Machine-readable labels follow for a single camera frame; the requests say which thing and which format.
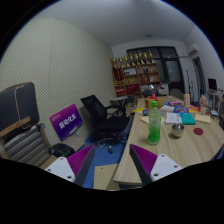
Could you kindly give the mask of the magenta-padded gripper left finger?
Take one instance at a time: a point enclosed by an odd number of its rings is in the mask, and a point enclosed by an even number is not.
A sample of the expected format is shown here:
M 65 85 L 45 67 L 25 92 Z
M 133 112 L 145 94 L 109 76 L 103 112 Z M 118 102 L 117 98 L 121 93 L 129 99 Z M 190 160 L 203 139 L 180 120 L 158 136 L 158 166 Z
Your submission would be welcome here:
M 82 186 L 95 155 L 93 145 L 90 145 L 73 155 L 57 158 L 46 171 L 59 176 L 69 182 Z

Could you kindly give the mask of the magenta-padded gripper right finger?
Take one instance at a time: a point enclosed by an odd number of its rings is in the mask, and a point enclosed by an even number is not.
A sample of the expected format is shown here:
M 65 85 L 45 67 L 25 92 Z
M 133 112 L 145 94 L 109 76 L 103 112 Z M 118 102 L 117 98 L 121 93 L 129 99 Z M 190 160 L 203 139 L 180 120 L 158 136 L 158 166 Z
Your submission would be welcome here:
M 143 185 L 150 184 L 182 169 L 166 154 L 156 155 L 134 144 L 130 145 L 129 154 Z

